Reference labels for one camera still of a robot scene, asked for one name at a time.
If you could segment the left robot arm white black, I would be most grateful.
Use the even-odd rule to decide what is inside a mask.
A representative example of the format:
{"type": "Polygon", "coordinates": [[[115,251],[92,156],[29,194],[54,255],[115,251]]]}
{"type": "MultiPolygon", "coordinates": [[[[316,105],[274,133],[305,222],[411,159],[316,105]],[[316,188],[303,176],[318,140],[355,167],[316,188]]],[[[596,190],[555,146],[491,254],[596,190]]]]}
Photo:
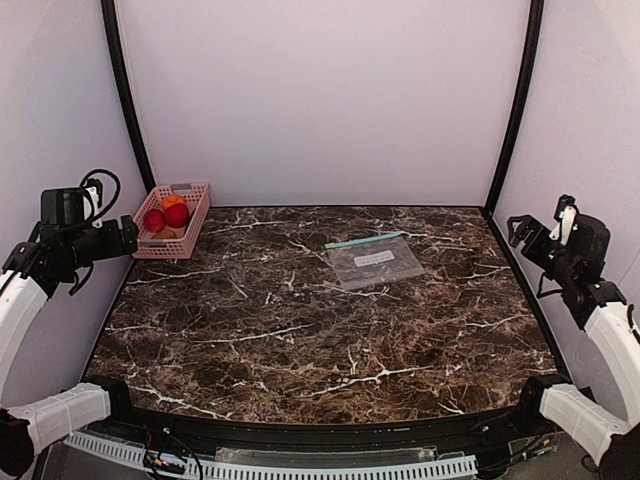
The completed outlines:
{"type": "MultiPolygon", "coordinates": [[[[80,269],[132,254],[138,228],[129,215],[101,226],[37,223],[2,266],[1,377],[6,379],[26,333],[58,286],[77,293],[86,283],[80,269]]],[[[91,423],[127,415],[132,408],[123,380],[93,376],[75,387],[27,405],[1,409],[1,470],[21,478],[51,444],[91,423]]]]}

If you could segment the clear zip top bag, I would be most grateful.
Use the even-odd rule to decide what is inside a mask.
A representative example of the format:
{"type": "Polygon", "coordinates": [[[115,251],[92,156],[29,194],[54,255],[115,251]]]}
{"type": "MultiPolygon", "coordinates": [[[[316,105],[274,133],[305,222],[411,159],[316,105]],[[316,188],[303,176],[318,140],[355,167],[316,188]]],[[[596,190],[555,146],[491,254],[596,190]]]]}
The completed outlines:
{"type": "Polygon", "coordinates": [[[343,290],[359,291],[424,274],[403,232],[325,245],[343,290]]]}

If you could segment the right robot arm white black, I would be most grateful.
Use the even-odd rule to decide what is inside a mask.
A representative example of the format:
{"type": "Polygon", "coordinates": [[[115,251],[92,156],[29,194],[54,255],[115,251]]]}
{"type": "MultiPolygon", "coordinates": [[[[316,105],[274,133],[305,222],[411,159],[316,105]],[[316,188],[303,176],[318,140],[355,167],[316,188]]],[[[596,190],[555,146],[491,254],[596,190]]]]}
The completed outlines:
{"type": "Polygon", "coordinates": [[[537,410],[580,445],[602,479],[639,476],[639,325],[634,306],[601,273],[610,240],[606,225],[567,206],[548,229],[530,215],[507,221],[509,243],[540,267],[580,330],[595,344],[621,393],[619,418],[578,387],[555,383],[537,395],[537,410]]]}

